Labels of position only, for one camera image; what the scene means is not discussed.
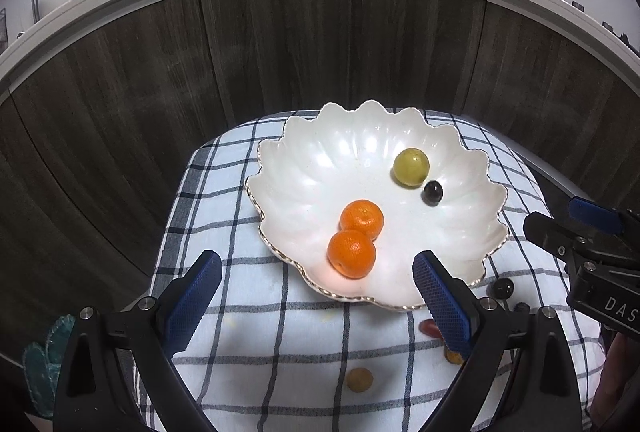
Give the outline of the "person's hand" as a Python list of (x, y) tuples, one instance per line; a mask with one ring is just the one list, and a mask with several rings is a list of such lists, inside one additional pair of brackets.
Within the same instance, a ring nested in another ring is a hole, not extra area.
[(639, 367), (639, 343), (616, 334), (603, 364), (589, 415), (595, 428), (602, 426), (620, 401), (626, 384)]

